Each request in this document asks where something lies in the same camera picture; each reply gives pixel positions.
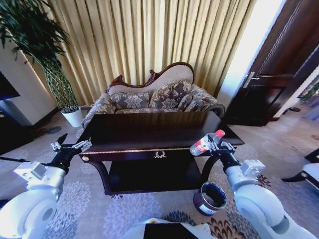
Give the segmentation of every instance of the plant stem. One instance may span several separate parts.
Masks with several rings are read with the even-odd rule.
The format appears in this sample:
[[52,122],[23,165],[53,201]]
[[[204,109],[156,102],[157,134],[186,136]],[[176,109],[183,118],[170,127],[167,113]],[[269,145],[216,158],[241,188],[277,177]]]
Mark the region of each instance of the plant stem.
[[76,102],[74,92],[57,61],[38,61],[44,70],[49,89],[54,95],[58,107],[62,109],[63,113],[77,111],[79,106]]

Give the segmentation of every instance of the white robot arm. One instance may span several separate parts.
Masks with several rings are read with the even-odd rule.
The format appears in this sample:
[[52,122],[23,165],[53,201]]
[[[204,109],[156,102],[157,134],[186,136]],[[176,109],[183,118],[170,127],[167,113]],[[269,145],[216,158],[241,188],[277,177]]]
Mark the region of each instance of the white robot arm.
[[14,170],[27,181],[27,190],[10,200],[0,211],[0,236],[4,238],[41,239],[53,218],[64,176],[72,157],[88,149],[89,140],[75,145],[61,145],[66,134],[52,143],[57,153],[53,161],[24,162]]
[[265,168],[259,160],[240,163],[229,143],[216,145],[208,136],[211,155],[220,158],[235,195],[238,212],[255,228],[262,239],[316,239],[287,214],[280,200],[270,190],[258,185],[257,176]]

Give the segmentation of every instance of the door handle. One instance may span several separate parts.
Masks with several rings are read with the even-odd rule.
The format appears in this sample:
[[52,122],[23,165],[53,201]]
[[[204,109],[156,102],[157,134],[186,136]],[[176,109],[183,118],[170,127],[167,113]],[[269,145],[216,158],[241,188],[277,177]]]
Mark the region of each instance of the door handle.
[[243,88],[247,88],[247,86],[251,80],[259,80],[260,79],[260,77],[254,77],[254,74],[255,74],[255,72],[252,71],[249,73],[249,75],[246,76],[246,80],[245,80]]

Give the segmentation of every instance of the patterned carpet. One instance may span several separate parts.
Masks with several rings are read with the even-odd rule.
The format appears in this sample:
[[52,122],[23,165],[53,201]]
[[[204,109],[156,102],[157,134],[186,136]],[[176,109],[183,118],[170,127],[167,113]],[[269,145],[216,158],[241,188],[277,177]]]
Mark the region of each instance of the patterned carpet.
[[[267,169],[259,177],[260,185],[278,196],[298,224],[319,237],[318,192],[307,182],[284,183],[280,180],[298,173],[307,163],[304,156],[319,145],[319,124],[300,118],[304,112],[288,112],[278,122],[265,127],[232,126],[246,142],[235,156],[239,160],[261,160]],[[66,132],[69,136],[65,143],[73,143],[82,129],[72,128],[57,113],[39,130],[42,136],[5,156],[48,162],[54,156],[49,143]],[[205,160],[207,157],[197,158],[200,170]],[[17,166],[17,163],[0,160],[0,199],[12,198],[24,190],[23,180],[12,173]],[[191,225],[208,223],[212,234],[220,239],[258,239],[255,230],[238,214],[220,163],[213,167],[209,181],[220,185],[228,196],[226,208],[213,217],[205,217],[195,209],[193,190],[105,196],[96,169],[76,156],[65,177],[58,211],[44,238],[116,239],[135,223],[156,217]]]

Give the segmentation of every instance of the table drawer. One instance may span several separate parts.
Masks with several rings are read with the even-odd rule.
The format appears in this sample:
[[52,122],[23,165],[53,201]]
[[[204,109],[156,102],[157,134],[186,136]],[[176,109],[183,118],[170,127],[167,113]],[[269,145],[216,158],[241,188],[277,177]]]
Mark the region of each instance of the table drawer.
[[102,162],[102,161],[121,161],[121,160],[139,160],[139,159],[158,159],[158,158],[173,158],[183,159],[189,157],[189,149],[174,149],[174,150],[145,150],[145,151],[123,151],[123,152],[95,152],[80,154],[84,161]]

